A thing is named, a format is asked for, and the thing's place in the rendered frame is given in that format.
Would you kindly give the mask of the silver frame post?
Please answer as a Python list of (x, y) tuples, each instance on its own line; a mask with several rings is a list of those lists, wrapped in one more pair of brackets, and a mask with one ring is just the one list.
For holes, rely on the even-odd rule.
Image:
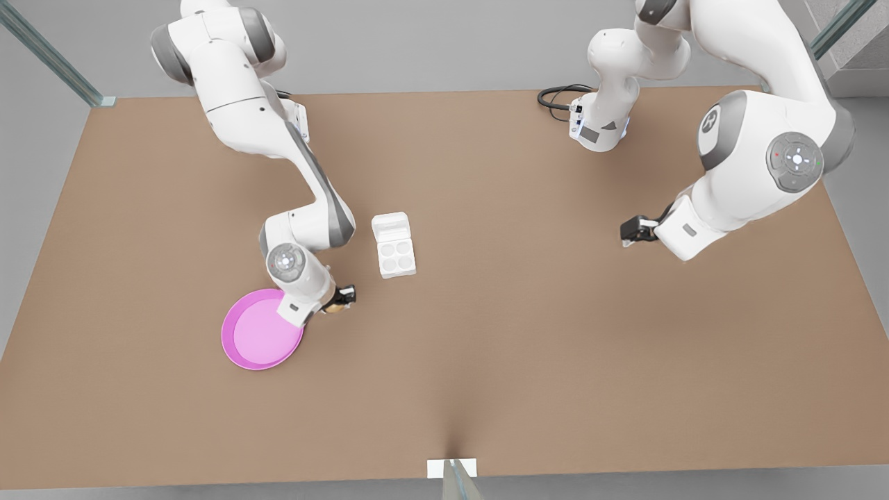
[(485, 500), (477, 476), (476, 458), (426, 460), (426, 477), (442, 480), (442, 500)]
[(112, 108), (114, 96), (102, 94), (83, 76), (9, 0), (0, 0), (0, 25), (47, 66), (72, 92), (91, 108)]
[(811, 49), (819, 60), (875, 4), (877, 0), (849, 0), (813, 38)]

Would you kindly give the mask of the pink round plate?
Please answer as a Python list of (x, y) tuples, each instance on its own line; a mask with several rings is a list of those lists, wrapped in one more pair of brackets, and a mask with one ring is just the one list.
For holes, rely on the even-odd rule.
[(248, 292), (226, 313), (220, 342), (235, 366), (254, 371), (275, 367), (299, 347), (304, 328), (279, 315), (283, 297), (279, 289)]

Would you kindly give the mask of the white egg box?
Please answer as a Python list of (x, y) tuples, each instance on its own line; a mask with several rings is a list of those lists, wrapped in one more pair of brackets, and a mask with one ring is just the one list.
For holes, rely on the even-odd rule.
[(416, 275), (416, 259), (410, 222), (405, 212), (384, 213), (372, 218), (381, 278)]

